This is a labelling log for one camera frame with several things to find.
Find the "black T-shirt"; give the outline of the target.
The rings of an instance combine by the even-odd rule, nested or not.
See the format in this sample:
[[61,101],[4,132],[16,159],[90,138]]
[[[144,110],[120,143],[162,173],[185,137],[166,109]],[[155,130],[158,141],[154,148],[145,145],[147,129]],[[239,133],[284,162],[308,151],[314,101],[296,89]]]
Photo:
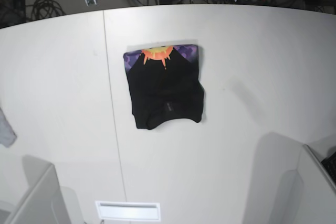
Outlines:
[[199,81],[197,45],[129,51],[123,60],[137,128],[152,130],[177,119],[202,120],[205,91]]

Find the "white partition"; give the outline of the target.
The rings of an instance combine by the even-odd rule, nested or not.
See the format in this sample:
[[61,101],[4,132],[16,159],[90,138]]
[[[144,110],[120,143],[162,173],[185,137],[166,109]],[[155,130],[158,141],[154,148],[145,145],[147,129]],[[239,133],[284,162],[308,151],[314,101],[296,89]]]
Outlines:
[[335,223],[335,184],[308,145],[283,174],[268,222]]
[[62,187],[53,163],[1,155],[1,223],[84,223],[76,193]]

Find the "grey cloth at left edge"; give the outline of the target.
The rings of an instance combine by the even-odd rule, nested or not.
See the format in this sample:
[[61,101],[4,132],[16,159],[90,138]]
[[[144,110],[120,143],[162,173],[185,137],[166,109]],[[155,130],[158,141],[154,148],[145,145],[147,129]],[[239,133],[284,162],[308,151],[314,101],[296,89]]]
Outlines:
[[0,109],[0,143],[6,148],[11,147],[17,139],[17,136],[9,124],[4,112]]

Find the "black keyboard at right edge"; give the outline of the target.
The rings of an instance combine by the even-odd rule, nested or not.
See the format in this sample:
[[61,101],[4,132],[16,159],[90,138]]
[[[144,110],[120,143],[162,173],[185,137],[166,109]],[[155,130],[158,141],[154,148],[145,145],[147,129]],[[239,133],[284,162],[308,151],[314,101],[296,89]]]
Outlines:
[[334,183],[336,183],[336,153],[333,153],[330,157],[325,158],[321,163],[330,178]]

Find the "white partition lower right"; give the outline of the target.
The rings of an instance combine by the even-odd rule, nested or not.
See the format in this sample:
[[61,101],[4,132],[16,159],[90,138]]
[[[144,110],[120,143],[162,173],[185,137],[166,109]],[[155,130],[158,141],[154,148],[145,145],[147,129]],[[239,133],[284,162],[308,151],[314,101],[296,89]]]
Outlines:
[[335,223],[335,184],[308,145],[283,174],[268,222]]

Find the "white partition lower left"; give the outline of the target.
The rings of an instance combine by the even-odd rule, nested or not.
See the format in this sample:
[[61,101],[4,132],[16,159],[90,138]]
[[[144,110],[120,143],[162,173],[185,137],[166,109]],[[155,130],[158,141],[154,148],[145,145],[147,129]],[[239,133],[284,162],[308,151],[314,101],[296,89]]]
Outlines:
[[76,193],[62,187],[53,163],[1,155],[1,223],[84,223]]

